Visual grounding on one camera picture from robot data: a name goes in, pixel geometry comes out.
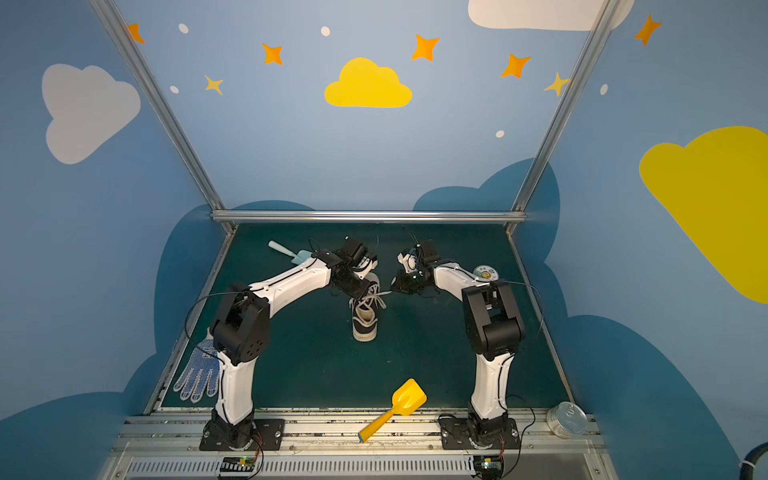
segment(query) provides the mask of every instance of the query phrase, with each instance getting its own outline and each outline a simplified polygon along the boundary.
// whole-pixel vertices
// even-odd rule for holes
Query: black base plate
[[[200,440],[200,450],[203,452],[232,452],[221,435],[217,435],[220,430],[215,425],[208,422],[203,430],[203,438]],[[280,450],[280,444],[283,442],[283,428],[285,420],[282,419],[254,419],[255,429],[253,435],[258,437],[261,434],[263,440],[261,449],[264,451]],[[254,440],[243,452],[255,452],[259,446],[259,441]]]
[[[475,450],[477,446],[469,441],[469,430],[467,419],[457,419],[456,417],[441,417],[438,420],[440,424],[440,439],[442,440],[443,450]],[[504,439],[504,450],[520,449],[520,433],[518,425],[514,419],[507,419],[507,425],[499,434]],[[493,443],[488,449],[501,450],[502,439],[493,438]]]

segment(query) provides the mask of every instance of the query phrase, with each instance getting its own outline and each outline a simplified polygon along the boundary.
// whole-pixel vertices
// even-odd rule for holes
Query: green mat
[[[467,270],[488,264],[502,279],[522,281],[501,226],[410,228],[419,240],[434,240],[443,258],[456,260]],[[378,236],[375,272],[382,290],[388,290],[399,268],[397,254],[413,244],[401,226],[292,223],[240,225],[211,292],[226,291],[235,282],[265,280],[293,267],[289,257],[267,246],[270,240],[298,252],[311,250],[308,239],[312,238],[321,247],[335,250],[346,235],[369,248],[376,246]],[[462,304],[443,291],[428,291],[424,297],[384,296],[387,307],[379,311],[378,335],[369,343],[354,340],[349,298],[338,291],[317,290],[286,306],[272,318],[270,346],[257,360],[253,404],[257,408],[388,408],[392,392],[414,378],[427,394],[425,408],[465,408],[475,385],[475,354],[466,338]],[[508,392],[522,396],[535,408],[568,400],[546,338],[543,333],[536,335],[539,324],[525,287],[515,287],[515,297],[528,336],[511,364]],[[193,345],[204,338],[219,302],[219,297],[207,301],[174,382]],[[215,402],[215,397],[204,396],[193,404],[181,401],[179,392],[169,391],[163,406],[209,407]],[[515,398],[508,404],[525,406]]]

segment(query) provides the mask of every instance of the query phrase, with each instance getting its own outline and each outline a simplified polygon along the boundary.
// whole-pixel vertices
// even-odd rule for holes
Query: black tube
[[[752,465],[755,465],[758,460],[760,460],[760,457],[763,456],[763,453],[768,452],[768,442],[763,443],[762,445],[758,445],[754,449],[752,449],[749,453],[746,454],[746,457],[744,457],[745,462],[749,462]],[[754,467],[752,465],[748,465],[746,463],[741,464],[741,473],[739,474],[739,480],[752,480],[752,475],[754,473]]]

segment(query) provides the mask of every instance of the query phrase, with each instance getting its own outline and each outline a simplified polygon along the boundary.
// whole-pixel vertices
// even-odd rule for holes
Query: yellow shovel handle
[[[360,433],[357,434],[357,436],[360,437],[360,443],[366,441],[368,438],[370,438],[371,435],[382,428],[382,425],[387,423],[387,420],[391,419],[392,415],[394,415],[394,413],[392,413],[392,410],[389,410],[387,413],[381,415],[379,418],[371,422],[370,425],[360,430]]]

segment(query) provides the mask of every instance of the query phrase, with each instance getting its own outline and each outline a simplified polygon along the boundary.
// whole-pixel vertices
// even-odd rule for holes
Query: blue glove
[[[192,350],[187,366],[174,383],[174,392],[181,390],[181,399],[191,397],[192,403],[198,403],[203,398],[204,390],[208,396],[215,396],[219,392],[219,364],[214,338],[208,333],[205,340]]]

